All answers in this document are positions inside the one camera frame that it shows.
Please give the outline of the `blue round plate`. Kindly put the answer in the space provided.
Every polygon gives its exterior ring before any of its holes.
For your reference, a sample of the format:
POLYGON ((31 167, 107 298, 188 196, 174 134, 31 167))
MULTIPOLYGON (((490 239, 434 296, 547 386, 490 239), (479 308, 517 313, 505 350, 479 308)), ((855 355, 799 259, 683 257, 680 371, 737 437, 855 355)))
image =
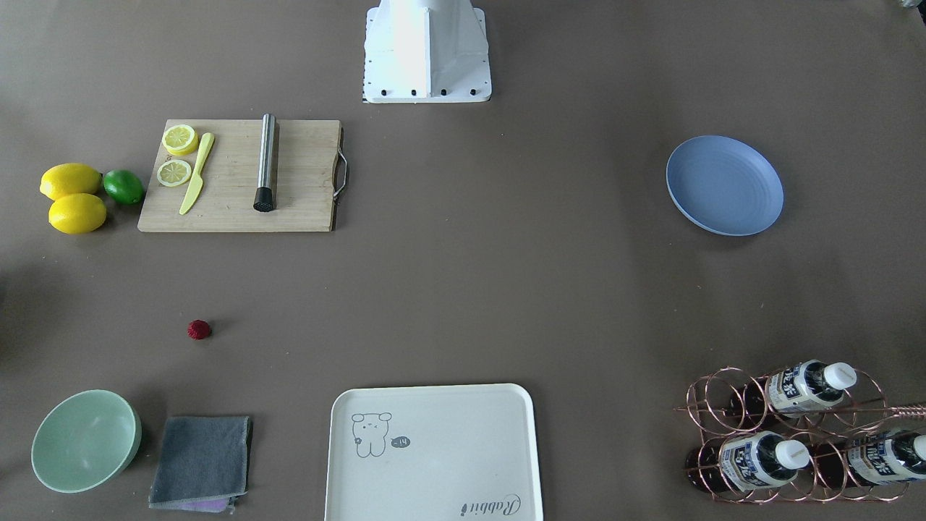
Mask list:
POLYGON ((678 145, 667 161, 666 184, 678 211, 714 234, 759 234, 783 212, 783 183, 771 162, 726 136, 702 135, 678 145))

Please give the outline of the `red strawberry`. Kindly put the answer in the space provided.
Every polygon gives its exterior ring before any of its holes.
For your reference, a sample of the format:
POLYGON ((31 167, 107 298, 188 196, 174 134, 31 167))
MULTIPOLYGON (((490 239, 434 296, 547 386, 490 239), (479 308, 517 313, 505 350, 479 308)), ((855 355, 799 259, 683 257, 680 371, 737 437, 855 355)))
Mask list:
POLYGON ((212 327, 209 322, 204 320, 193 320, 188 323, 187 335, 190 339, 203 340, 208 339, 212 334, 212 327))

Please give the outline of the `cream rabbit tray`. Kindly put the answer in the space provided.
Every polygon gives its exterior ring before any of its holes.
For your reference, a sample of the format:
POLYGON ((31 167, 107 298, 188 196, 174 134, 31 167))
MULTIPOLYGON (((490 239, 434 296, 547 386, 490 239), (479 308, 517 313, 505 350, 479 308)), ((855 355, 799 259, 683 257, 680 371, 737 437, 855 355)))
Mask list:
POLYGON ((542 520, 532 397, 513 383, 341 393, 324 517, 542 520))

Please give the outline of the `steel muddler black tip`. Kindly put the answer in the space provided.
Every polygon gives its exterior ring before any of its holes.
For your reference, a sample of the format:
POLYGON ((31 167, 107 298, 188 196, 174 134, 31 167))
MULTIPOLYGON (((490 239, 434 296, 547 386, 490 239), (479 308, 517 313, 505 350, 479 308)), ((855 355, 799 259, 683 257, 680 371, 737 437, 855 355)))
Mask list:
POLYGON ((273 168, 276 147, 276 118, 271 113, 262 116, 260 134, 257 189, 252 207, 258 212, 275 210, 273 191, 273 168))

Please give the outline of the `yellow plastic knife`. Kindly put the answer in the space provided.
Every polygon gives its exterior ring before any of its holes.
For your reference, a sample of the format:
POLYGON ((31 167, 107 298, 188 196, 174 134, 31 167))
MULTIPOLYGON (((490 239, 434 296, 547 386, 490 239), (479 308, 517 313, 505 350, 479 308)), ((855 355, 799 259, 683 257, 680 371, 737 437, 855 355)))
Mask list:
POLYGON ((204 171, 208 156, 211 154, 211 149, 214 145, 214 142, 215 135, 212 132, 206 132, 200 138, 194 168, 192 168, 191 178, 188 182, 188 188, 184 195, 181 207, 179 207, 179 215, 188 214, 188 212, 192 210, 192 206, 195 204, 196 200, 199 198, 199 194, 204 187, 202 172, 204 171))

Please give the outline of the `lemon slice lower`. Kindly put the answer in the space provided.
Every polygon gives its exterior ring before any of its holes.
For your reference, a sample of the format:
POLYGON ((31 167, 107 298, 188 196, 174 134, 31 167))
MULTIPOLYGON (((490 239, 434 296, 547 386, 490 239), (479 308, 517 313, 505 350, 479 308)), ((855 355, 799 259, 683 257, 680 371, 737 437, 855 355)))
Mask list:
POLYGON ((158 167, 156 180, 163 187, 179 187, 192 177, 192 166, 182 159, 169 159, 158 167))

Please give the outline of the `lemon half upper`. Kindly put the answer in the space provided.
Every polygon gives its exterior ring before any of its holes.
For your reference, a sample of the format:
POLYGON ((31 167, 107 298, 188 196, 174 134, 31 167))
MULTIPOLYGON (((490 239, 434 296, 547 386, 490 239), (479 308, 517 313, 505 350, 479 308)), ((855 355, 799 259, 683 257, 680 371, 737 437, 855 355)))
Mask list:
POLYGON ((171 156, 182 157, 197 151, 199 134, 186 123, 172 125, 162 134, 161 144, 171 156))

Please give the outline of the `grey folded cloth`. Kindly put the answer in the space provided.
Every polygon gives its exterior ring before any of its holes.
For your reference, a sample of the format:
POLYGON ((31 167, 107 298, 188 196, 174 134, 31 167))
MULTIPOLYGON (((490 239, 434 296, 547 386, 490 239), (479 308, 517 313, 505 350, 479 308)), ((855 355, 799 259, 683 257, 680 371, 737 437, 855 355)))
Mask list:
POLYGON ((246 494, 252 420, 171 416, 148 506, 188 512, 234 511, 246 494))

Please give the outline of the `green lime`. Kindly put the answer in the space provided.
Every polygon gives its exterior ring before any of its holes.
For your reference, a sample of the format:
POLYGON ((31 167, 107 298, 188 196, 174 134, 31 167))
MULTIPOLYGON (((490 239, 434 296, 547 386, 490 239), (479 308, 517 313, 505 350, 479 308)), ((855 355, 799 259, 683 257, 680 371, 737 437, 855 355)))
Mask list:
POLYGON ((102 176, 103 190, 120 205, 135 205, 145 197, 145 185, 128 169, 112 169, 102 176))

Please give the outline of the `dark drink bottle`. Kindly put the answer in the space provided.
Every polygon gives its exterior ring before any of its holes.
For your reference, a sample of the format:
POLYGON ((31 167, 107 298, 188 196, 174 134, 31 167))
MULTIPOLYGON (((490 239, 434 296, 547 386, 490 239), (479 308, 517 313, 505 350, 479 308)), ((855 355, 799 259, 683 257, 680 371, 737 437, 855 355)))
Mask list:
POLYGON ((833 409, 858 381, 848 363, 805 360, 734 390, 724 415, 740 418, 743 428, 772 428, 786 419, 833 409))
POLYGON ((801 441, 764 430, 724 439, 711 439, 686 456, 688 481, 706 494, 780 488, 810 464, 810 451, 801 441))
POLYGON ((925 479, 925 436, 894 428, 810 450, 828 488, 886 486, 925 479))

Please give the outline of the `dark drink bottle upper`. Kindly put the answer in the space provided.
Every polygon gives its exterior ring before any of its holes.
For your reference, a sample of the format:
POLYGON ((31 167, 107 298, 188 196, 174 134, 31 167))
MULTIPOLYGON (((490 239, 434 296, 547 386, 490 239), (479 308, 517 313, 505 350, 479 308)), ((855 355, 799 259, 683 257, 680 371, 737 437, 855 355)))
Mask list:
POLYGON ((734 390, 724 415, 740 418, 743 428, 772 428, 786 419, 833 409, 858 381, 848 363, 805 360, 734 390))

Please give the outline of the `yellow lemon near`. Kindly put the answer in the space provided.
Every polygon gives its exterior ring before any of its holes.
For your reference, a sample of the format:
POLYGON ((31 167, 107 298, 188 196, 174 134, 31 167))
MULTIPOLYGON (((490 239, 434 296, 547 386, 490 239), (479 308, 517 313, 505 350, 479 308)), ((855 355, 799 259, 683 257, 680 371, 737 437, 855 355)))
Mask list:
POLYGON ((86 192, 66 195, 53 202, 48 221, 65 234, 85 234, 95 231, 106 220, 107 210, 102 199, 86 192))

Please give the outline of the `yellow lemon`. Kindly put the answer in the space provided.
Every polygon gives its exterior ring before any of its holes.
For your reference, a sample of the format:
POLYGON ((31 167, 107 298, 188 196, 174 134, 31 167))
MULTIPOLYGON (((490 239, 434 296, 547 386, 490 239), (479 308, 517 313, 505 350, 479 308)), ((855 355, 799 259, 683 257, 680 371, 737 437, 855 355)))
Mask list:
POLYGON ((102 174, 84 163, 63 163, 44 172, 39 191, 52 201, 68 195, 95 194, 101 187, 102 174))
POLYGON ((107 210, 102 199, 86 192, 66 195, 53 202, 48 221, 65 234, 85 234, 95 231, 106 220, 107 210))

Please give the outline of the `yellow lemon far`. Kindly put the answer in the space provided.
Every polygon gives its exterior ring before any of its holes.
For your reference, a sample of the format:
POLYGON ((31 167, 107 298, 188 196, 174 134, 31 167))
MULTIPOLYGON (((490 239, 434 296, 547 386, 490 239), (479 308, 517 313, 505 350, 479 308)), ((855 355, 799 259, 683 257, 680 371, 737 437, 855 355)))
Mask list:
POLYGON ((101 187, 102 174, 84 163, 63 163, 44 172, 39 191, 52 201, 68 195, 95 194, 101 187))

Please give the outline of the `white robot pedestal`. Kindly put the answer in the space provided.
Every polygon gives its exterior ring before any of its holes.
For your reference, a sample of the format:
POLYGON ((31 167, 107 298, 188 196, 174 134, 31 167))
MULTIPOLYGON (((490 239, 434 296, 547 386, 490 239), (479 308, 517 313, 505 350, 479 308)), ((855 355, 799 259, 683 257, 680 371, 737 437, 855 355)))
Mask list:
POLYGON ((366 13, 366 103, 490 100, 485 13, 470 1, 381 1, 366 13))

